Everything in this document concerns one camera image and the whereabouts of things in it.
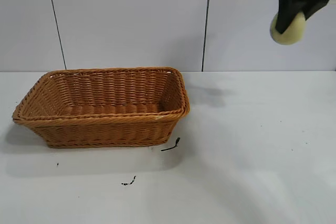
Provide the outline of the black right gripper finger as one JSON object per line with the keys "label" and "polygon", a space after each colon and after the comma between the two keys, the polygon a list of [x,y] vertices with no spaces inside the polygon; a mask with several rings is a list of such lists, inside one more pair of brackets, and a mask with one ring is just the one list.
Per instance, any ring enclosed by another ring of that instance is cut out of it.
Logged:
{"label": "black right gripper finger", "polygon": [[275,29],[278,33],[283,34],[299,14],[306,20],[303,8],[306,0],[278,0],[278,13]]}
{"label": "black right gripper finger", "polygon": [[303,7],[303,13],[305,15],[305,20],[308,20],[312,15],[318,12],[320,9],[327,6],[329,0],[306,0]]}

